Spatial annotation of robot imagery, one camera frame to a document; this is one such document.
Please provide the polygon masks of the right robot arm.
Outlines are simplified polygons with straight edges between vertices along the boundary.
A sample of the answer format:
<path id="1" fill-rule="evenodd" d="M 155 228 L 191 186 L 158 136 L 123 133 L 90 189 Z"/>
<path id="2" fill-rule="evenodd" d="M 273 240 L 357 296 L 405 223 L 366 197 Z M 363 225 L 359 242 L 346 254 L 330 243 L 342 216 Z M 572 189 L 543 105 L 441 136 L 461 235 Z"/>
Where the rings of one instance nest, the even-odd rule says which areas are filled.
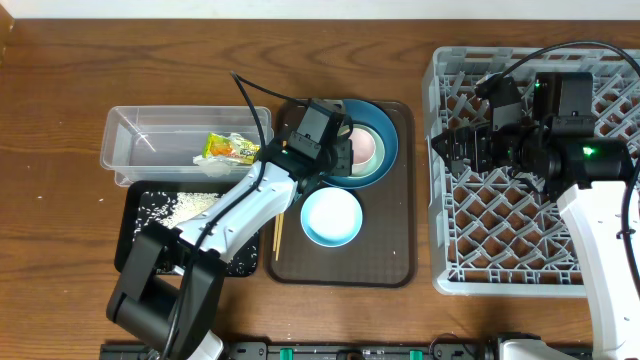
<path id="1" fill-rule="evenodd" d="M 593 327 L 595 359 L 639 356 L 639 271 L 634 253 L 639 218 L 637 177 L 626 144 L 595 134 L 593 76 L 541 72 L 524 114 L 516 81 L 505 74 L 480 80 L 487 121 L 447 129 L 431 146 L 448 170 L 477 173 L 509 167 L 544 182 L 578 257 Z"/>

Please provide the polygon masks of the white paper napkin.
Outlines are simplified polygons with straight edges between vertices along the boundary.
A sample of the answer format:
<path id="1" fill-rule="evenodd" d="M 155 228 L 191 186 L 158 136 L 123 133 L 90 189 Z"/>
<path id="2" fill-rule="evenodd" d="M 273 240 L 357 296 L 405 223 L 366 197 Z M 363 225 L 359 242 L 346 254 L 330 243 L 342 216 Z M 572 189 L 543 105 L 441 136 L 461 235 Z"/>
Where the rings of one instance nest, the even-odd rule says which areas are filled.
<path id="1" fill-rule="evenodd" d="M 205 157 L 198 155 L 193 158 L 193 164 L 196 165 L 202 173 L 211 178 L 227 176 L 232 172 L 243 169 L 234 159 L 225 156 Z"/>

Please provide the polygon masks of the pink plastic cup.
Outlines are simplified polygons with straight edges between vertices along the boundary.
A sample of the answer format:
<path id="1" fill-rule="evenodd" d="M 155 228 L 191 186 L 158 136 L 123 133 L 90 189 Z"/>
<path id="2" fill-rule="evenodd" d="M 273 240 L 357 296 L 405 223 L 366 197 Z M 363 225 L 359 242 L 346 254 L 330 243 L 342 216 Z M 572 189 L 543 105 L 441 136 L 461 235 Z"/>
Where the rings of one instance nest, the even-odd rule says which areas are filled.
<path id="1" fill-rule="evenodd" d="M 373 136 L 366 130 L 354 128 L 349 139 L 352 142 L 353 164 L 367 163 L 374 155 L 376 144 Z"/>

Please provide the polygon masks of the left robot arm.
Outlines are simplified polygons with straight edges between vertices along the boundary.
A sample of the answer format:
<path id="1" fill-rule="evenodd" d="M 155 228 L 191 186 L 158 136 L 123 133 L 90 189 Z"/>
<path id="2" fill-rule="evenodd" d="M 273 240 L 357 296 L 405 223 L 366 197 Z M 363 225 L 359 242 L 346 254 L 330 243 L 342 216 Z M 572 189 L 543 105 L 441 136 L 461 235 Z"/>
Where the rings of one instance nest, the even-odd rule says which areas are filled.
<path id="1" fill-rule="evenodd" d="M 297 129 L 260 150 L 246 176 L 211 207 L 169 229 L 137 234 L 107 318 L 163 359 L 217 359 L 211 326 L 227 267 L 248 240 L 326 176 L 351 173 L 353 122 L 339 100 L 310 99 Z"/>

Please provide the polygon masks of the green yellow snack wrapper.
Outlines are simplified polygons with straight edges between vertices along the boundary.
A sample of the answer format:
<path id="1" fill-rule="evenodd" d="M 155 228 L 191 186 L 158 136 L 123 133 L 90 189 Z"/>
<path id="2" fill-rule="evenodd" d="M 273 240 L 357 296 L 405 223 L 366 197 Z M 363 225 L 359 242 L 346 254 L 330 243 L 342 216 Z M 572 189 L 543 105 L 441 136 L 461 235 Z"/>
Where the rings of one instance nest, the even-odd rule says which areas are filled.
<path id="1" fill-rule="evenodd" d="M 260 146 L 239 133 L 228 136 L 210 133 L 202 151 L 204 159 L 213 159 L 237 165 L 254 163 Z"/>

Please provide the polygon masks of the light blue small bowl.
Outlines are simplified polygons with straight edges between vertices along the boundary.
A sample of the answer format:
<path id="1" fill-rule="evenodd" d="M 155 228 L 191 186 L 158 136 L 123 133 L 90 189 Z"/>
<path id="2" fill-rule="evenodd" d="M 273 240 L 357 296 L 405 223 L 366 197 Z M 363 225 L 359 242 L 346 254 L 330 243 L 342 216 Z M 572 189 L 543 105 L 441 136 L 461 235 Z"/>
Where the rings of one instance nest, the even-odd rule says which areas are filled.
<path id="1" fill-rule="evenodd" d="M 364 213 L 357 198 L 336 187 L 311 193 L 303 202 L 300 223 L 315 244 L 336 248 L 351 242 L 360 232 Z"/>

